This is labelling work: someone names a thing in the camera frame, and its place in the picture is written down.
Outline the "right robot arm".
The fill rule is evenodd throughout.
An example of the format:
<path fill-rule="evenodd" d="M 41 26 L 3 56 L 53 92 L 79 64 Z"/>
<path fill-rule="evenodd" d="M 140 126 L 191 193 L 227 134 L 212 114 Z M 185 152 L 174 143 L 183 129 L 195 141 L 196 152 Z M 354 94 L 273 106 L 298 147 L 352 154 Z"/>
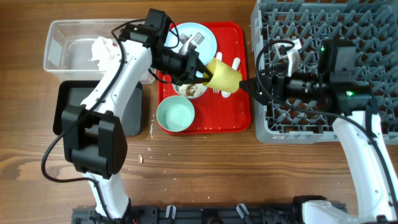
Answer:
<path fill-rule="evenodd" d="M 266 104 L 289 98 L 315 100 L 317 115 L 334 119 L 333 130 L 345 152 L 358 201 L 354 217 L 317 195 L 294 198 L 297 223 L 396 223 L 397 175 L 382 136 L 379 105 L 366 86 L 355 84 L 356 46 L 350 40 L 324 40 L 317 73 L 295 72 L 294 61 L 256 70 L 240 89 Z"/>

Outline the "small light blue bowl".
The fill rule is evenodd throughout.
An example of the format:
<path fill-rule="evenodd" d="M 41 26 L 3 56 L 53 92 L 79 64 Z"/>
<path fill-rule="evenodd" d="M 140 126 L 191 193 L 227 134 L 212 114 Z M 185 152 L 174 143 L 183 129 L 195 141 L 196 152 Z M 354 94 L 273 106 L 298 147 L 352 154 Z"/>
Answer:
<path fill-rule="evenodd" d="M 207 87 L 202 83 L 183 85 L 173 84 L 173 89 L 178 95 L 189 100 L 197 99 L 207 91 Z"/>

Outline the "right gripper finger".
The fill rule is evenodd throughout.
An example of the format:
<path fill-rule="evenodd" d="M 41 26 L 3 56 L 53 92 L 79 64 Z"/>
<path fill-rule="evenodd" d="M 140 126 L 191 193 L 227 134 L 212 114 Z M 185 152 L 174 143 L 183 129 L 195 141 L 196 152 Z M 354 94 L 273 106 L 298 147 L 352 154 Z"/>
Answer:
<path fill-rule="evenodd" d="M 249 96 L 253 97 L 261 105 L 267 105 L 271 101 L 269 95 L 264 91 L 252 91 L 244 88 L 243 91 L 248 93 Z"/>
<path fill-rule="evenodd" d="M 239 82 L 240 89 L 246 92 L 263 92 L 264 90 L 270 91 L 272 86 L 272 78 L 249 78 Z"/>

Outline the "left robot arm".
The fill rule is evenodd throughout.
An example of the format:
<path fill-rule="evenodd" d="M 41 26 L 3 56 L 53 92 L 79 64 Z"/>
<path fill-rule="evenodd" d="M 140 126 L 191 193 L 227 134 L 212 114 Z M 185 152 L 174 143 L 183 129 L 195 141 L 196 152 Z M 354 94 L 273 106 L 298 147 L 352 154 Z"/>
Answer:
<path fill-rule="evenodd" d="M 117 27 L 120 48 L 116 64 L 78 106 L 62 111 L 60 137 L 66 161 L 90 182 L 96 200 L 94 217 L 103 223 L 129 223 L 131 201 L 121 182 L 127 155 L 121 124 L 127 103 L 150 68 L 170 75 L 176 85 L 209 82 L 213 72 L 199 53 L 181 55 L 165 46 L 172 23 L 164 11 L 150 9 L 144 23 L 129 21 Z"/>

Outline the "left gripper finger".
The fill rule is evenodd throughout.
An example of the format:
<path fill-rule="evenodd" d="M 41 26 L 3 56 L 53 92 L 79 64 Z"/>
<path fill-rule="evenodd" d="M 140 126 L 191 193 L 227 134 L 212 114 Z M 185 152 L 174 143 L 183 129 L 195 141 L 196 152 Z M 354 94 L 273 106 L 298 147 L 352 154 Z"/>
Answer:
<path fill-rule="evenodd" d="M 194 78 L 194 79 L 185 79 L 185 80 L 174 80 L 174 84 L 176 85 L 184 85 L 184 84 L 198 84 L 198 83 L 208 83 L 210 82 L 210 78 Z"/>
<path fill-rule="evenodd" d="M 213 73 L 203 64 L 201 60 L 197 60 L 197 71 L 203 74 L 203 78 L 212 78 Z"/>

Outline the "white napkin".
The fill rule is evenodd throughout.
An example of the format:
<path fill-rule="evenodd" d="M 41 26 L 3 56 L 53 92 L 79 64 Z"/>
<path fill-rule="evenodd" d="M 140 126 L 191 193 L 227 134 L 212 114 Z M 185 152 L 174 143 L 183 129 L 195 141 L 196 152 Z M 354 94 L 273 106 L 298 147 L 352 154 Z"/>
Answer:
<path fill-rule="evenodd" d="M 91 46 L 91 61 L 97 61 L 98 70 L 107 71 L 118 64 L 121 58 L 121 50 L 114 47 L 112 39 L 99 36 Z"/>

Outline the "mint green bowl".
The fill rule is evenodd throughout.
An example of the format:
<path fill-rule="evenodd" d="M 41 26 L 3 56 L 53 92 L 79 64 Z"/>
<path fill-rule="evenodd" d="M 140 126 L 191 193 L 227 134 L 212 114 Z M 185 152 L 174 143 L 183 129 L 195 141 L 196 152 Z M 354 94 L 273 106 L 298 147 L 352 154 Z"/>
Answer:
<path fill-rule="evenodd" d="M 160 102 L 156 117 L 159 125 L 166 131 L 178 133 L 191 126 L 195 118 L 195 109 L 188 99 L 170 96 Z"/>

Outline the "yellow plastic cup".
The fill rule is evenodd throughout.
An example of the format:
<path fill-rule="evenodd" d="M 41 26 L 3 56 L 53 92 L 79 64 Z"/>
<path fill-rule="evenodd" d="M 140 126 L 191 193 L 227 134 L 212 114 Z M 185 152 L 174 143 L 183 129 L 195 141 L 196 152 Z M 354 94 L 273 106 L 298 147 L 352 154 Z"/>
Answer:
<path fill-rule="evenodd" d="M 213 74 L 209 82 L 203 84 L 208 88 L 235 93 L 239 90 L 239 82 L 243 76 L 224 62 L 213 58 L 206 68 Z"/>

